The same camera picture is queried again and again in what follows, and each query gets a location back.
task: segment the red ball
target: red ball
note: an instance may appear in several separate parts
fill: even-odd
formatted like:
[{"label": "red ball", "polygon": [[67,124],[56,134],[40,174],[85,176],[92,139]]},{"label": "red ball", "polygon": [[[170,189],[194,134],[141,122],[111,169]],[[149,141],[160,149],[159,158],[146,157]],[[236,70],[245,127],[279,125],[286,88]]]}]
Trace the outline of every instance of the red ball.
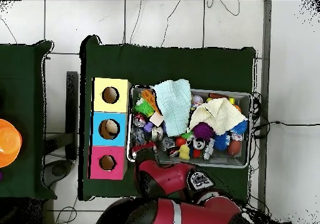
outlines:
[{"label": "red ball", "polygon": [[187,140],[183,138],[182,136],[178,137],[176,139],[176,146],[181,147],[182,145],[186,144]]},{"label": "red ball", "polygon": [[231,140],[227,148],[227,153],[229,155],[237,155],[241,151],[241,141]]}]

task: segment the green table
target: green table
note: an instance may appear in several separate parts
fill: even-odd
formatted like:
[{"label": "green table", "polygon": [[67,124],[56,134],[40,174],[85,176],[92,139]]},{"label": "green table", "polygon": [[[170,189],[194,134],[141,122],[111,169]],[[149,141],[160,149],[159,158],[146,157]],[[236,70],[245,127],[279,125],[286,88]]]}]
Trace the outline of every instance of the green table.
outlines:
[{"label": "green table", "polygon": [[[133,184],[134,163],[128,164],[127,172],[121,181],[87,178],[93,77],[128,79],[132,84],[145,85],[184,78],[189,80],[194,89],[251,93],[255,54],[253,48],[186,49],[149,48],[130,44],[100,45],[96,36],[88,36],[82,42],[80,53],[80,145],[84,148],[80,149],[79,197],[87,200],[90,196],[138,195]],[[218,188],[246,202],[248,167],[204,170],[216,182]]]},{"label": "green table", "polygon": [[52,42],[0,45],[0,118],[22,136],[17,159],[1,168],[0,197],[55,198],[41,183],[44,149],[43,57]]}]

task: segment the circular hole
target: circular hole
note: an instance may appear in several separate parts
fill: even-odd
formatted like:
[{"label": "circular hole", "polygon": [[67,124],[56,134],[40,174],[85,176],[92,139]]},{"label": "circular hole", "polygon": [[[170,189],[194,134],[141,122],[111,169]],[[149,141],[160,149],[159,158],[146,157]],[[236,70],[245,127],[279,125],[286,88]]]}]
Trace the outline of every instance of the circular hole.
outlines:
[{"label": "circular hole", "polygon": [[103,120],[99,125],[99,134],[105,140],[114,140],[120,132],[120,125],[114,119]]},{"label": "circular hole", "polygon": [[117,100],[119,99],[119,92],[116,88],[114,87],[107,87],[106,89],[104,89],[104,91],[102,92],[102,99],[106,102],[106,103],[116,103]]},{"label": "circular hole", "polygon": [[111,171],[116,166],[116,160],[111,155],[104,155],[99,160],[99,165],[106,171]]}]

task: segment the shape sorter box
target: shape sorter box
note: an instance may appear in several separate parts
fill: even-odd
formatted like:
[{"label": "shape sorter box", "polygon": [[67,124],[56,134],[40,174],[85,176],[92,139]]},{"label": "shape sorter box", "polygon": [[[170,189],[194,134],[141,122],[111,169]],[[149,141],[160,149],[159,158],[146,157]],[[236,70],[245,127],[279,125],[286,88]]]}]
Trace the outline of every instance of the shape sorter box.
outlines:
[{"label": "shape sorter box", "polygon": [[[104,170],[101,160],[111,156],[114,165],[111,170]],[[122,180],[127,170],[126,148],[119,146],[93,146],[89,179]]]},{"label": "shape sorter box", "polygon": [[[108,113],[127,113],[131,83],[127,79],[93,78],[93,110]],[[108,95],[115,99],[108,100]]]},{"label": "shape sorter box", "polygon": [[[117,123],[118,133],[110,140],[103,138],[99,133],[99,127],[104,120],[113,120]],[[92,145],[93,146],[126,146],[127,139],[127,113],[102,113],[93,112],[93,130],[92,130]]]}]

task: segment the orange toy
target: orange toy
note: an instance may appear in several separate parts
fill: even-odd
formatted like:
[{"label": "orange toy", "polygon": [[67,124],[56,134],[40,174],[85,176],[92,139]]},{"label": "orange toy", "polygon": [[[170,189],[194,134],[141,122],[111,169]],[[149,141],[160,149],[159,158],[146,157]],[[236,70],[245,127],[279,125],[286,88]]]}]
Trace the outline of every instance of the orange toy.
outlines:
[{"label": "orange toy", "polygon": [[157,105],[156,105],[156,99],[154,98],[153,94],[150,92],[150,90],[145,89],[141,96],[152,106],[152,108],[161,115]]},{"label": "orange toy", "polygon": [[0,168],[17,158],[22,142],[19,131],[8,121],[0,119]]},{"label": "orange toy", "polygon": [[241,113],[241,108],[240,108],[238,105],[234,104],[233,106],[234,106],[235,108],[237,108],[237,109],[240,111],[240,113]]}]

